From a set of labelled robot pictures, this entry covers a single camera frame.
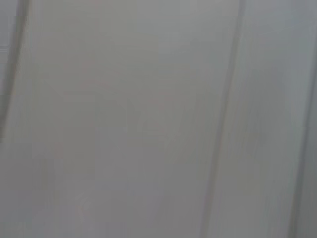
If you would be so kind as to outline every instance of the vertical line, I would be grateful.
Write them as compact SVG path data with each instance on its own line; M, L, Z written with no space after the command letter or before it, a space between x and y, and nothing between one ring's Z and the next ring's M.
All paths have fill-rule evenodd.
M240 44L241 28L242 28L242 23L244 18L245 7L246 7L246 0L239 0L239 9L238 9L237 20L236 20L236 25L234 29L228 70L226 73L223 94L221 97L221 107L220 107L218 128L216 131L216 139L215 139L214 149L213 149L213 153L211 157L211 168L210 168L209 179L207 183L207 191L205 194L203 216L202 216L202 222L201 222L201 227L199 231L199 238L207 238L208 236L212 202L213 202L213 196L214 196L214 188L215 188L215 179L217 174L217 167L219 164L221 143L223 140L224 121L227 114L229 93L230 93L230 89L232 85L232 80L233 80L233 75L235 71L237 55L238 55L238 48Z
M300 212L300 205L302 199L302 192L303 192L303 184L304 184L304 170L305 170L305 160L306 160L306 153L307 153L307 142L309 136L309 129L310 129L310 120L311 120L311 113L314 104L314 94L315 96L317 91L315 90L316 85L316 78L317 78L317 34L315 36L315 48L314 48L314 57L312 63L312 71L311 71L311 82L308 92L308 102L306 105L306 118L305 118L305 125L304 125L304 132L303 132L303 139L301 145L301 151L299 154L299 164L297 170L297 178L296 178L296 185L295 191L292 201L292 210L291 210L291 217L289 222L288 228L288 238L295 238L297 236L297 226L298 226L298 216Z
M19 60L19 53L23 37L23 29L25 26L30 0L19 0L16 9L16 17L14 28L11 33L11 42L9 47L8 61L5 67L4 81L3 81L3 95L0 102L0 141L3 138L3 131L5 127L7 112L10 104L11 92L14 85L15 73L17 70L17 63Z

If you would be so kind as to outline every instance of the gray surface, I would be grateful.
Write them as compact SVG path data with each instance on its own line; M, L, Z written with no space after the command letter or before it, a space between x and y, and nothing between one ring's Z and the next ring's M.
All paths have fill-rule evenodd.
M209 238L288 235L315 67L316 1L248 0Z
M5 64L8 60L16 8L17 0L0 0L0 95L3 95Z
M246 1L209 238L287 235L315 4ZM0 235L197 238L237 14L236 0L32 0Z
M315 83L305 147L302 194L296 238L315 238L317 234L317 84Z
M32 0L3 237L198 237L236 0Z

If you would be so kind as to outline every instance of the white wall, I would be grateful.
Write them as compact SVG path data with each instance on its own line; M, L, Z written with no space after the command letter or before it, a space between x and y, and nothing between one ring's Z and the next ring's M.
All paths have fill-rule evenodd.
M198 237L238 1L32 0L3 237Z
M304 154L301 197L296 226L296 238L314 238L317 234L317 84L315 82L309 128Z
M31 0L1 236L198 238L238 3ZM246 1L210 238L287 235L316 13L312 0Z
M246 2L210 238L288 235L315 67L316 17L312 0Z
M0 95L2 92L2 81L5 74L5 64L8 59L10 47L10 36L15 21L17 0L0 1Z

